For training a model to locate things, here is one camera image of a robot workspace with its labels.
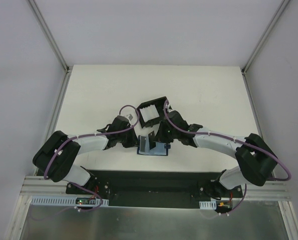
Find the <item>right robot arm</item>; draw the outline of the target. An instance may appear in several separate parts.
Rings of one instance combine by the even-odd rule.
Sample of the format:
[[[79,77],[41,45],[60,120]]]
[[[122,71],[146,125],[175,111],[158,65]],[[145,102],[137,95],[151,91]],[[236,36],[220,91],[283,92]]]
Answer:
[[[233,188],[243,184],[263,186],[277,165],[273,159],[274,153],[259,135],[224,135],[199,124],[188,124],[175,110],[160,122],[155,137],[155,141],[164,144],[174,140],[185,146],[210,149],[237,160],[236,167],[223,170],[216,180],[203,187],[206,195],[214,199],[226,197]]]

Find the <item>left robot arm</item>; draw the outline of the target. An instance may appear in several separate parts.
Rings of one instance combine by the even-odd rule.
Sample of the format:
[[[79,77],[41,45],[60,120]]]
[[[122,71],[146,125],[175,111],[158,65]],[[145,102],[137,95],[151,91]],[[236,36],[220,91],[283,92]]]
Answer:
[[[46,179],[57,183],[67,181],[77,184],[77,189],[85,195],[94,190],[91,174],[75,165],[78,155],[104,151],[121,143],[125,148],[138,145],[134,129],[131,129],[132,116],[117,116],[105,128],[79,136],[68,136],[62,131],[54,132],[33,157],[33,164],[44,173]]]

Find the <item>black card tray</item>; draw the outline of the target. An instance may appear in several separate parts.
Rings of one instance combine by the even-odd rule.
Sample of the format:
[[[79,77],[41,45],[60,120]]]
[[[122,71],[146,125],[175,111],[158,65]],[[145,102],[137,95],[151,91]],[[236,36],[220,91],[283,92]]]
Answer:
[[[151,128],[160,123],[164,118],[163,108],[166,100],[167,97],[163,96],[143,102],[137,107],[141,128]]]

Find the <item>blue leather card holder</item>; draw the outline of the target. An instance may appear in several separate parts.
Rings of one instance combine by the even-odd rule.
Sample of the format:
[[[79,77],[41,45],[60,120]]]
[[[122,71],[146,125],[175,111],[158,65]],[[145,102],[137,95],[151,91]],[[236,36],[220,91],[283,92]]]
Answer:
[[[137,148],[137,154],[138,155],[143,155],[143,156],[168,156],[170,148],[171,148],[170,144],[157,142],[156,147],[152,150],[149,149],[148,153],[145,153],[145,154],[140,154],[138,152],[138,149],[139,149],[139,147],[138,147]]]

